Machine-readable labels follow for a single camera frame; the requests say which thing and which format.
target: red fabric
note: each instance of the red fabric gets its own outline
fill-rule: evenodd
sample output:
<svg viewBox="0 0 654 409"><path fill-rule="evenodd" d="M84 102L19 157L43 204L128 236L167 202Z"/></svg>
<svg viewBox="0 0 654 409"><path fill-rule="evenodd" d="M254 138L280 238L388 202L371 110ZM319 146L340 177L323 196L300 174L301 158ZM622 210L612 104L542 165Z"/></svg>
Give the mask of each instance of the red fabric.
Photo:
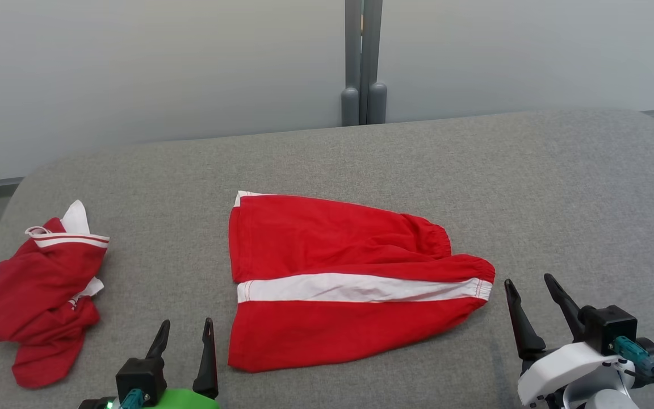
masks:
<svg viewBox="0 0 654 409"><path fill-rule="evenodd" d="M493 283L488 261L451 255L446 231L413 215L329 200L241 197L229 221L236 282L322 272ZM249 372L334 364L451 329L486 300L246 301L238 305L229 365Z"/></svg>
<svg viewBox="0 0 654 409"><path fill-rule="evenodd" d="M65 232L57 218L44 228ZM35 240L0 263L0 341L20 344L11 371L25 388L49 385L69 372L86 329L99 320L90 297L75 305L70 300L95 276L106 252L86 243L39 248Z"/></svg>

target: folded red shorts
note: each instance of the folded red shorts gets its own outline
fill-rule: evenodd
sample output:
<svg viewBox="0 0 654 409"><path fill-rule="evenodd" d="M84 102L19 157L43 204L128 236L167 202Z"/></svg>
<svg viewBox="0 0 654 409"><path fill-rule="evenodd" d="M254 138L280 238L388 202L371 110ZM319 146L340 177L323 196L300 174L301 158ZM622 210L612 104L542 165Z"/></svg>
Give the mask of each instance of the folded red shorts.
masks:
<svg viewBox="0 0 654 409"><path fill-rule="evenodd" d="M0 341L20 344L11 367L16 382L40 388L68 374L86 329L99 320L90 297L103 288L95 274L109 238L91 235L79 200L61 220L26 234L0 262Z"/></svg>
<svg viewBox="0 0 654 409"><path fill-rule="evenodd" d="M358 360L451 329L488 301L494 269L451 255L428 220L239 191L229 220L238 309L229 365L260 372Z"/></svg>

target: teal connector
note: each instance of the teal connector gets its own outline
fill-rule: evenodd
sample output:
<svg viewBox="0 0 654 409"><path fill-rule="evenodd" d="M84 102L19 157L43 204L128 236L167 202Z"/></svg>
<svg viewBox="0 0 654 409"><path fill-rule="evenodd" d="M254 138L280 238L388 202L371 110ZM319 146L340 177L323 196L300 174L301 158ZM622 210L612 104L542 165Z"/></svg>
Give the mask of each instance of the teal connector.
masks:
<svg viewBox="0 0 654 409"><path fill-rule="evenodd" d="M634 363L636 372L646 376L654 376L654 358L643 347L630 341L628 337L617 337L613 342L613 351Z"/></svg>

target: white panel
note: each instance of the white panel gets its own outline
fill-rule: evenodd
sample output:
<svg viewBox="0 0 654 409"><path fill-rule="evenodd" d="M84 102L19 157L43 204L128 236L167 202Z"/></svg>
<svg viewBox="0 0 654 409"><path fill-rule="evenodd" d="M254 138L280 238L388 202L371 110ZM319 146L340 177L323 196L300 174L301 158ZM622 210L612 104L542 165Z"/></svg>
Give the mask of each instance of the white panel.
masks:
<svg viewBox="0 0 654 409"><path fill-rule="evenodd" d="M345 3L0 0L0 178L72 151L340 125Z"/></svg>
<svg viewBox="0 0 654 409"><path fill-rule="evenodd" d="M387 121L654 109L654 0L384 0Z"/></svg>

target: gray table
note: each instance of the gray table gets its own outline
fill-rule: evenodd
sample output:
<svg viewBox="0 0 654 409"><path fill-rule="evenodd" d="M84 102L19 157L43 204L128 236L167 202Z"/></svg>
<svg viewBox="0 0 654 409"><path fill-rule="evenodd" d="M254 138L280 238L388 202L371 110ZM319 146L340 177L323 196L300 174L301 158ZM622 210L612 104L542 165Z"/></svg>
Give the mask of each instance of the gray table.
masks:
<svg viewBox="0 0 654 409"><path fill-rule="evenodd" d="M236 285L227 222L238 189L409 212L443 225L455 253L496 267L488 305L412 347L359 362L272 373L226 366ZM0 261L23 231L75 199L112 238L106 289L70 376L15 384L0 344L0 407L76 407L115 393L124 360L171 319L166 378L189 387L203 318L216 328L227 408L519 407L519 359L500 283L511 277L537 331L570 341L543 287L551 272L579 305L616 303L654 340L654 120L630 111L547 111L135 145L66 158L28 178L0 225ZM634 393L654 407L654 386Z"/></svg>

